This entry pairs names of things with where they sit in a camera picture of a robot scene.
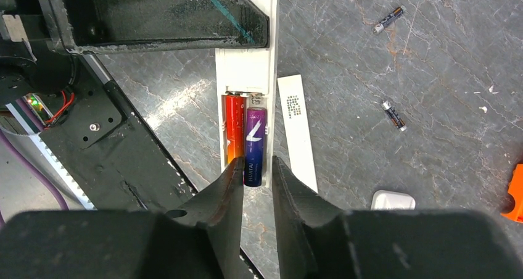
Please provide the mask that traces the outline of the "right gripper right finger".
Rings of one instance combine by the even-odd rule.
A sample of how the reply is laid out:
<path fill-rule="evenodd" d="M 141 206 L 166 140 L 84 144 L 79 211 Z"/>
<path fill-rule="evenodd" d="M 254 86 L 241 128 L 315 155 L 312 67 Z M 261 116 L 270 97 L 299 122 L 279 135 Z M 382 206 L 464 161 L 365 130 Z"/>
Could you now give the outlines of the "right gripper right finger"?
<path fill-rule="evenodd" d="M 281 278 L 351 278 L 348 223 L 343 210 L 272 159 L 272 193 Z"/>

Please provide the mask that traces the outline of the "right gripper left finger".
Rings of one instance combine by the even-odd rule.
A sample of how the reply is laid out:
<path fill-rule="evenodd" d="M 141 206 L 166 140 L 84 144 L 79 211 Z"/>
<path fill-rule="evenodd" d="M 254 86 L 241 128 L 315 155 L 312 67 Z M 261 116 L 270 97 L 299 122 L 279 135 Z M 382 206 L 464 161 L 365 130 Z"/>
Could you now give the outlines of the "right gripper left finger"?
<path fill-rule="evenodd" d="M 244 162 L 233 159 L 205 189 L 165 213 L 175 224 L 175 278 L 240 277 Z"/>

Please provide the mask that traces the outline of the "white remote battery cover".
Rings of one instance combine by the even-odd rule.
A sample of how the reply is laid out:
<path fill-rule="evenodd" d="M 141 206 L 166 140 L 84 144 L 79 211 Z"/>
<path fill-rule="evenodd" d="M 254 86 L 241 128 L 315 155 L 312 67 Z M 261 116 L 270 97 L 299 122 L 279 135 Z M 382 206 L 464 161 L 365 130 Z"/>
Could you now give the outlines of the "white remote battery cover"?
<path fill-rule="evenodd" d="M 318 192 L 315 163 L 301 75 L 277 79 L 292 173 Z"/>

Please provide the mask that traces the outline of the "orange AAA battery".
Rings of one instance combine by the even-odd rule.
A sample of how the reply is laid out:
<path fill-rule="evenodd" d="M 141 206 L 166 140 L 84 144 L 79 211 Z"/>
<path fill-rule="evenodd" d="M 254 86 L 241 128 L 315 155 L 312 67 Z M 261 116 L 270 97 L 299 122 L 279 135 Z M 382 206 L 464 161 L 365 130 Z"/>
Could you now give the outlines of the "orange AAA battery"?
<path fill-rule="evenodd" d="M 245 99 L 238 95 L 225 96 L 225 128 L 227 164 L 244 155 Z"/>

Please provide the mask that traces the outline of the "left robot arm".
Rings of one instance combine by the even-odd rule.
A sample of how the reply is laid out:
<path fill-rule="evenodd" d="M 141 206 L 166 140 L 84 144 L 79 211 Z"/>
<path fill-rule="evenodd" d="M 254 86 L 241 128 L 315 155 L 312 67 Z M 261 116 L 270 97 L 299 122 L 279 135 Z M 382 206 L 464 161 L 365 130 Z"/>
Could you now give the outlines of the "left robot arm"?
<path fill-rule="evenodd" d="M 265 49 L 272 36 L 254 0 L 1 0 L 1 103 L 64 89 L 75 56 Z"/>

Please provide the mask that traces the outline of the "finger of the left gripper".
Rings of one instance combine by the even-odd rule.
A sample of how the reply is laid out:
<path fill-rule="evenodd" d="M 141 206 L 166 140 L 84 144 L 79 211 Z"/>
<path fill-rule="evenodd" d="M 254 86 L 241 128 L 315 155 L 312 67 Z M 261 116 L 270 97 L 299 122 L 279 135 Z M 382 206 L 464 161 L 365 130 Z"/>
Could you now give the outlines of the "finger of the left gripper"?
<path fill-rule="evenodd" d="M 251 0 L 38 0 L 52 47 L 66 54 L 258 49 L 270 20 Z"/>

